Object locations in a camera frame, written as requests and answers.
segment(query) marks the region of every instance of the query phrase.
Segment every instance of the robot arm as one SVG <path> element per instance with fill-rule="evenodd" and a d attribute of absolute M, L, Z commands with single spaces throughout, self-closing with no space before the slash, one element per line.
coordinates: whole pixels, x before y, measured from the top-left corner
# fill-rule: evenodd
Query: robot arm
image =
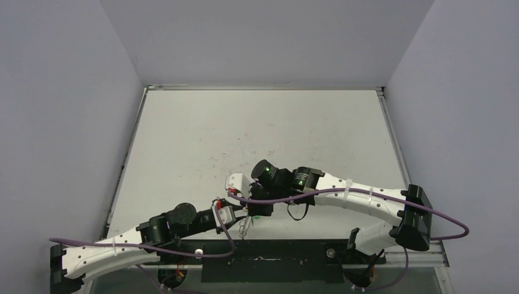
<path fill-rule="evenodd" d="M 141 263 L 178 262 L 175 260 L 177 255 L 156 252 L 151 250 L 151 246 L 186 252 L 181 238 L 212 229 L 216 229 L 217 233 L 222 231 L 216 211 L 225 228 L 246 217 L 272 214 L 272 203 L 245 203 L 245 199 L 337 206 L 377 217 L 382 220 L 380 223 L 371 227 L 355 228 L 348 238 L 347 251 L 367 260 L 382 249 L 397 244 L 415 251 L 427 251 L 429 248 L 429 213 L 375 197 L 383 192 L 384 195 L 431 207 L 419 186 L 409 185 L 408 190 L 375 188 L 354 183 L 350 179 L 340 179 L 313 168 L 299 167 L 293 171 L 278 169 L 266 160 L 256 165 L 252 178 L 255 181 L 251 183 L 243 174 L 237 173 L 227 179 L 226 189 L 233 196 L 240 193 L 244 197 L 233 197 L 242 200 L 241 205 L 215 200 L 213 205 L 217 205 L 217 210 L 197 212 L 193 205 L 182 203 L 172 211 L 152 217 L 148 222 L 127 232 L 97 243 L 70 244 L 67 240 L 52 239 L 60 244 L 51 248 L 51 293 L 73 293 L 81 289 L 85 282 L 96 277 Z M 290 199 L 330 188 L 342 190 Z M 197 251 L 190 256 L 196 257 Z"/>

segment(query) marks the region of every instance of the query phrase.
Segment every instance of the white table surface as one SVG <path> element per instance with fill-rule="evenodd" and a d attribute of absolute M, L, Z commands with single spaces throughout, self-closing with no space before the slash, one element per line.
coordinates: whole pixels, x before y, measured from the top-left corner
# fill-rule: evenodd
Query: white table surface
<path fill-rule="evenodd" d="M 116 196 L 108 236 L 182 202 L 197 210 L 225 197 L 228 175 L 247 176 L 261 159 L 278 168 L 308 166 L 355 182 L 404 188 L 375 91 L 149 91 Z M 294 216 L 304 206 L 291 207 Z M 311 206 L 293 221 L 286 205 L 255 221 L 247 239 L 347 238 L 379 220 Z M 231 229 L 238 238 L 238 225 Z M 214 231 L 191 239 L 222 239 Z"/>

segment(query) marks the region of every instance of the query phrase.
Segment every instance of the white wall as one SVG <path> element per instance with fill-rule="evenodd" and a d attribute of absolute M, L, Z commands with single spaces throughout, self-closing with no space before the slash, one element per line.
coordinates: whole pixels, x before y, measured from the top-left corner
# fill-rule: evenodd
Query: white wall
<path fill-rule="evenodd" d="M 386 85 L 433 0 L 100 0 L 146 84 Z"/>
<path fill-rule="evenodd" d="M 457 293 L 519 287 L 518 12 L 517 0 L 436 0 L 386 88 L 411 180 L 471 228 L 445 242 Z"/>
<path fill-rule="evenodd" d="M 0 285 L 48 293 L 47 239 L 93 239 L 142 86 L 97 0 L 0 4 Z"/>

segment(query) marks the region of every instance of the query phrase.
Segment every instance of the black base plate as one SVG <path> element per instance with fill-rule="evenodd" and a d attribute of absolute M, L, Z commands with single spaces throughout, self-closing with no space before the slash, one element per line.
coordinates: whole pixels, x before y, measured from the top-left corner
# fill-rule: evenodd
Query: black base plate
<path fill-rule="evenodd" d="M 342 265 L 369 264 L 370 258 L 347 251 L 347 239 L 236 240 L 236 252 L 226 258 L 188 258 L 184 264 L 203 264 L 202 282 L 302 282 L 344 283 Z M 226 240 L 182 240 L 182 250 L 205 254 L 228 252 Z M 328 249 L 334 258 L 326 256 Z M 381 258 L 377 264 L 385 263 Z M 161 263 L 174 263 L 163 255 Z"/>

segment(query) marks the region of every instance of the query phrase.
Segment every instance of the bolt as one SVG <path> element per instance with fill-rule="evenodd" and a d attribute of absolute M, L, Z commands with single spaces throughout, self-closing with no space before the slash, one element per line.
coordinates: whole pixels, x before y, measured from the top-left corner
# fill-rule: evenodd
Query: bolt
<path fill-rule="evenodd" d="M 197 249 L 197 250 L 195 250 L 195 254 L 202 255 L 202 254 L 204 254 L 204 251 L 202 249 Z"/>
<path fill-rule="evenodd" d="M 328 258 L 334 258 L 335 257 L 335 249 L 333 248 L 330 248 L 326 251 L 326 256 L 328 256 Z"/>

